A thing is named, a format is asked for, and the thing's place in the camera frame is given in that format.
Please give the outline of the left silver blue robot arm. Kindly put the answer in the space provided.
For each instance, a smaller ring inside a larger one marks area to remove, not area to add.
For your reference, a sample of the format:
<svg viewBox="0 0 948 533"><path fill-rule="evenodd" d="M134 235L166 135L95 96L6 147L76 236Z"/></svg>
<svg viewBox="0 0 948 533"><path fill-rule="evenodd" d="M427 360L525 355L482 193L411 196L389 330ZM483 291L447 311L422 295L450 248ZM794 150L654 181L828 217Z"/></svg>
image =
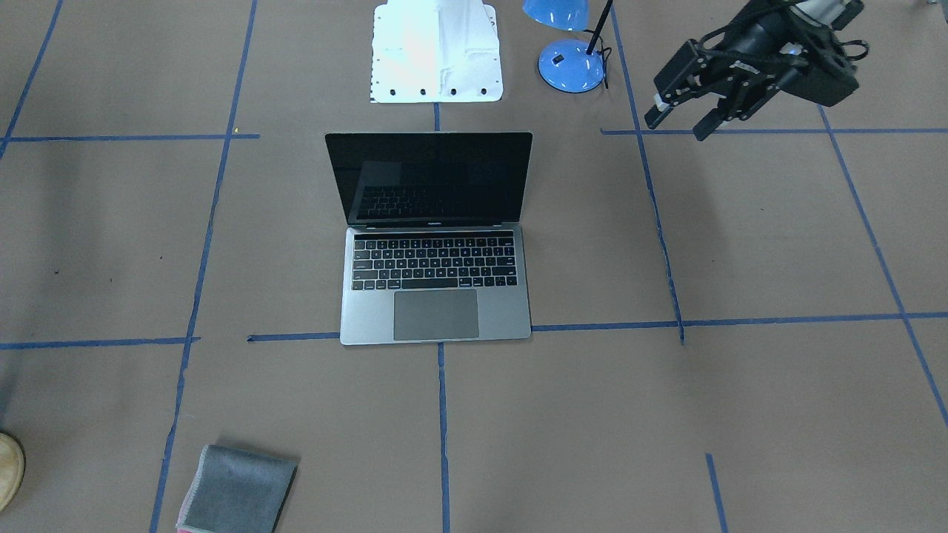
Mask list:
<svg viewBox="0 0 948 533"><path fill-rule="evenodd" d="M656 129L678 106L713 94L718 102L692 129L704 141L721 125L751 118L779 93L834 106L859 87L857 61L838 33L863 13L861 1L750 1L722 27L685 41L654 78L644 114Z"/></svg>

